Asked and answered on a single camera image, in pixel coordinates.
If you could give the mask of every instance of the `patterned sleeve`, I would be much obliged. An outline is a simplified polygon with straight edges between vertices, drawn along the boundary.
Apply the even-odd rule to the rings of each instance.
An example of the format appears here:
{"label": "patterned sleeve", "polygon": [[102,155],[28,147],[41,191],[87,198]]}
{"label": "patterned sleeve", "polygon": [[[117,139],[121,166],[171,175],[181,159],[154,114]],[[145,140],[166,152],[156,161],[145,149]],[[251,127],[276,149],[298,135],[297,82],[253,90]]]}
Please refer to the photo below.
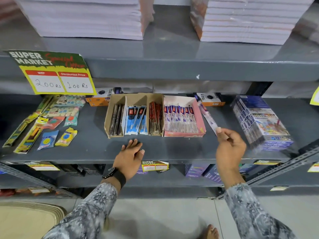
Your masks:
{"label": "patterned sleeve", "polygon": [[227,189],[225,200],[241,239],[296,239],[291,229],[271,217],[247,184]]}
{"label": "patterned sleeve", "polygon": [[100,184],[43,239],[97,238],[116,199],[113,185]]}

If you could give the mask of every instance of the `floor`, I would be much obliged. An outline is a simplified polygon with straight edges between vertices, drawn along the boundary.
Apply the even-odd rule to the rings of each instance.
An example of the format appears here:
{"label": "floor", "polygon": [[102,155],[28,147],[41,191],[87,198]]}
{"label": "floor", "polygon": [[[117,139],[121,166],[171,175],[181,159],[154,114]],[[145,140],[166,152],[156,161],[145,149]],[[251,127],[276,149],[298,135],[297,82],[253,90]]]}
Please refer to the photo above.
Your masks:
{"label": "floor", "polygon": [[[319,196],[259,197],[274,217],[289,226],[299,239],[317,237]],[[32,199],[64,207],[68,212],[81,199]],[[224,200],[119,199],[103,237],[195,239],[208,225],[219,230],[220,239],[239,239],[236,225]]]}

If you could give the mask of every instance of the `special offer sign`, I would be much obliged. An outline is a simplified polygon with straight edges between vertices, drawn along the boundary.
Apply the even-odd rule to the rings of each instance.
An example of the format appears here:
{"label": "special offer sign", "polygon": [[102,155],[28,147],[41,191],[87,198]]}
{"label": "special offer sign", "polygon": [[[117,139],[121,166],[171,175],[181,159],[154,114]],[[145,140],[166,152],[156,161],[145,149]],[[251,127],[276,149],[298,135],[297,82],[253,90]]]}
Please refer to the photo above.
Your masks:
{"label": "special offer sign", "polygon": [[5,51],[30,82],[35,94],[96,95],[90,71],[77,53]]}

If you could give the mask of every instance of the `watch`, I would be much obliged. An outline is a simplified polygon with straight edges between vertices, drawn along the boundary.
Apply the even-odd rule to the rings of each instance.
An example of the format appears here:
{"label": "watch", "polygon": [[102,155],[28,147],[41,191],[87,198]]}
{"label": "watch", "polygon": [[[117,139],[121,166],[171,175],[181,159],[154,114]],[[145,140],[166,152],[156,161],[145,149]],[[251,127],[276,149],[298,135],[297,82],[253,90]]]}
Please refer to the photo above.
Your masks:
{"label": "watch", "polygon": [[103,176],[103,179],[107,179],[109,177],[115,177],[120,182],[121,189],[123,188],[123,186],[126,183],[126,178],[125,178],[124,174],[122,174],[122,172],[120,170],[118,170],[115,167],[112,167],[109,170],[107,170],[106,173],[107,173],[107,175]]}

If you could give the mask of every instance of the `pink cardboard box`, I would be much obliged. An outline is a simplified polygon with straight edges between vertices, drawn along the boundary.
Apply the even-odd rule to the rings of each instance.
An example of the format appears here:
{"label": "pink cardboard box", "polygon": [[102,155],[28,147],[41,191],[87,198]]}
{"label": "pink cardboard box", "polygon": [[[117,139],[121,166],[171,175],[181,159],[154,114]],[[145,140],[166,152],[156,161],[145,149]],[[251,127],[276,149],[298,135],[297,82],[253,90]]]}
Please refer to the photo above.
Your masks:
{"label": "pink cardboard box", "polygon": [[184,132],[167,132],[164,131],[165,137],[202,137],[206,133],[206,128],[202,118],[202,114],[198,108],[197,100],[194,97],[186,96],[164,96],[164,106],[169,104],[179,104],[180,106],[193,107],[194,116],[199,133],[184,133]]}

